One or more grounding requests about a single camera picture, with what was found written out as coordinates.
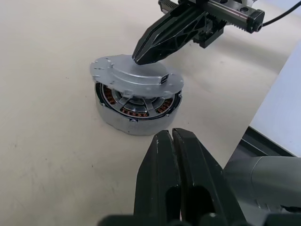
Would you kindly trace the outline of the dark table edge strip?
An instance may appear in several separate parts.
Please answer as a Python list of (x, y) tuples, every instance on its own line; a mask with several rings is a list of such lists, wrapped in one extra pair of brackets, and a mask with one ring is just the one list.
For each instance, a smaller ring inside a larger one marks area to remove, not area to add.
[(264, 135), (254, 130), (252, 127), (248, 127), (242, 136), (237, 149), (245, 152), (252, 157), (258, 156), (284, 156), (284, 157), (296, 157), (296, 155), (285, 150), (275, 142), (266, 138)]

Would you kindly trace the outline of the silver motor housing lid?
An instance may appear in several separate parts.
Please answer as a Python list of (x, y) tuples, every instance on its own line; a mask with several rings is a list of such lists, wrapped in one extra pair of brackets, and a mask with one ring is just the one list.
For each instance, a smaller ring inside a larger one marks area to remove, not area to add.
[(101, 57), (90, 65), (95, 82), (114, 89), (126, 97), (167, 97), (182, 90), (179, 73), (156, 62), (138, 65), (130, 55)]

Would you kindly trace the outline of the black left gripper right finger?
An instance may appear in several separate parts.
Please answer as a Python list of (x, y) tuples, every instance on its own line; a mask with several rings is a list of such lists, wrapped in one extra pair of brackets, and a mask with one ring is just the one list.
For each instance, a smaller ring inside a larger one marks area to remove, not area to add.
[(188, 223), (244, 223), (245, 216), (222, 167), (196, 135), (173, 129), (181, 177), (182, 219)]

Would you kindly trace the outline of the silver robot torso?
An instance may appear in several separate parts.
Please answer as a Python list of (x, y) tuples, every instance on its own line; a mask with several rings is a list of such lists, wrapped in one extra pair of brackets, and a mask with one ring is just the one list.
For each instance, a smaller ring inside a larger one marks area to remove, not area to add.
[(269, 214), (301, 214), (301, 158), (261, 156), (230, 161), (224, 174), (247, 222)]

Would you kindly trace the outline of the spoked rotor with black rim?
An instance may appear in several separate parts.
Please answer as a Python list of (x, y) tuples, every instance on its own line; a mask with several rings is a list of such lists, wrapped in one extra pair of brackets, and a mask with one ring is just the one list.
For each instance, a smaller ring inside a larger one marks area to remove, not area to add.
[(171, 115), (182, 100), (181, 91), (167, 97), (125, 97), (123, 93), (101, 83), (95, 85), (95, 91), (101, 106), (123, 117), (143, 121)]

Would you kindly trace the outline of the grey motor housing copper windings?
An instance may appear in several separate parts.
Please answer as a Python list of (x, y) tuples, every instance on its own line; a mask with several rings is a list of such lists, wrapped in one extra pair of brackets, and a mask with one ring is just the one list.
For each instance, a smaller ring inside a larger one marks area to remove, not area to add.
[(117, 113), (114, 113), (108, 108), (101, 106), (99, 100), (97, 99), (96, 91), (95, 100), (98, 112), (105, 123), (119, 131), (134, 136), (150, 136), (161, 130), (167, 129), (167, 127), (173, 122), (178, 110), (177, 108), (174, 113), (163, 118), (143, 121), (123, 117)]

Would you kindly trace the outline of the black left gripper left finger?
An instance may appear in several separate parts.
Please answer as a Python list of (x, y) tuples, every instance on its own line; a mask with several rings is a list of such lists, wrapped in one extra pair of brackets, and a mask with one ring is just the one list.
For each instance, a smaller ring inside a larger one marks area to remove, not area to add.
[(180, 219), (181, 180), (173, 140), (167, 130), (155, 134), (139, 167), (134, 216), (155, 223)]

